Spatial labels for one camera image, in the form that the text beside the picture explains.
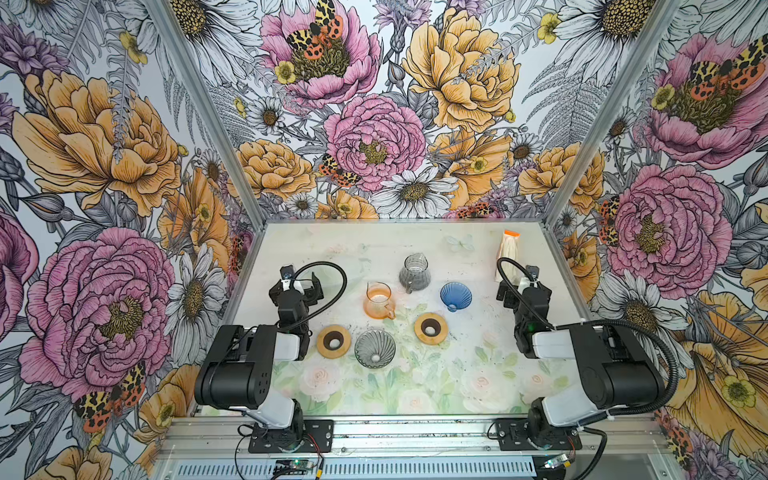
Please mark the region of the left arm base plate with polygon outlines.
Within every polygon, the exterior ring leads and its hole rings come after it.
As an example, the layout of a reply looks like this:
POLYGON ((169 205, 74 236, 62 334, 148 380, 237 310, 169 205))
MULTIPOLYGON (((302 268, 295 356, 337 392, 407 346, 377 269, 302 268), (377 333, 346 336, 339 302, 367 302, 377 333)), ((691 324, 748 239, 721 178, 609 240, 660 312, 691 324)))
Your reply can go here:
POLYGON ((251 435, 251 454, 330 453, 334 437, 333 420, 305 420, 303 426, 287 429, 259 429, 251 435))

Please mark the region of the orange glass carafe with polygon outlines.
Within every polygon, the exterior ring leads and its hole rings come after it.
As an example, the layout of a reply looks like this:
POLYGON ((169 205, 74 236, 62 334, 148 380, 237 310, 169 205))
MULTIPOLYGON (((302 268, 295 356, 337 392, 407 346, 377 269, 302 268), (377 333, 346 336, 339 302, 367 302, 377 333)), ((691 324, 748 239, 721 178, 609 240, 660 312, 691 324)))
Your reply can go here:
POLYGON ((383 282, 368 282, 363 309, 368 317, 375 320, 394 319, 396 302, 390 286, 383 282))

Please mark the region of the clear grey glass dripper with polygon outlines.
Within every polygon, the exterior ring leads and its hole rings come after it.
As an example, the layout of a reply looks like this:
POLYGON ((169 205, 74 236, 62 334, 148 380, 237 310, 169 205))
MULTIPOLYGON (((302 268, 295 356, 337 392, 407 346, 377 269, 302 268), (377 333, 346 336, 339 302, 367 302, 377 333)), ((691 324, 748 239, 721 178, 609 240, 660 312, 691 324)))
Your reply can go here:
POLYGON ((397 344, 392 335, 383 330, 364 332, 355 342, 354 355, 358 363, 367 369, 380 369, 395 358, 397 344))

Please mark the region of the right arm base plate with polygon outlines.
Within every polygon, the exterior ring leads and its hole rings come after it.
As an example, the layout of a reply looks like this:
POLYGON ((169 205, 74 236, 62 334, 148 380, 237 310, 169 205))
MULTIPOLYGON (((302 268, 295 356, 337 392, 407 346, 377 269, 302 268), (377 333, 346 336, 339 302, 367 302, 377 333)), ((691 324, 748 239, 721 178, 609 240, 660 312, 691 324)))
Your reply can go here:
POLYGON ((503 418, 494 423, 501 451, 578 451, 578 432, 564 427, 531 426, 527 419, 503 418))

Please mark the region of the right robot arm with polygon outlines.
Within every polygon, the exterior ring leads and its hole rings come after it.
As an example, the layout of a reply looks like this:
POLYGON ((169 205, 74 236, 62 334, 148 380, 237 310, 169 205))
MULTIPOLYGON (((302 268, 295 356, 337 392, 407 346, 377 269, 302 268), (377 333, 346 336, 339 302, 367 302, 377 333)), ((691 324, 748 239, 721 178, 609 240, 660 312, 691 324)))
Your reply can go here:
POLYGON ((513 310, 514 338, 528 359, 573 360, 577 380, 561 392, 531 402, 527 419, 501 431, 533 448, 563 448, 576 430, 611 416, 653 411, 670 398, 659 368, 638 341, 655 334, 625 321, 581 321, 553 326, 546 314, 552 292, 531 284, 520 291, 502 280, 496 298, 513 310))

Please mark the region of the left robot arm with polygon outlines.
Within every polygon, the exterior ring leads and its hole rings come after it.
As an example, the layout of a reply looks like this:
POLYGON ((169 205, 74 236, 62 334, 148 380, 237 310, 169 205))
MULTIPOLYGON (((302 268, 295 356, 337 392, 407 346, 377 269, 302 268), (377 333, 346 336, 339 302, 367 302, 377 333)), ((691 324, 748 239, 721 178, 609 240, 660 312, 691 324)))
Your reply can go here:
POLYGON ((197 404, 253 420, 252 445, 258 453, 296 451, 308 437, 299 402, 272 388, 271 379, 275 362, 305 358, 310 343, 309 308, 324 294, 313 276, 279 281, 270 298, 278 321, 250 329, 220 327, 194 386, 197 404))

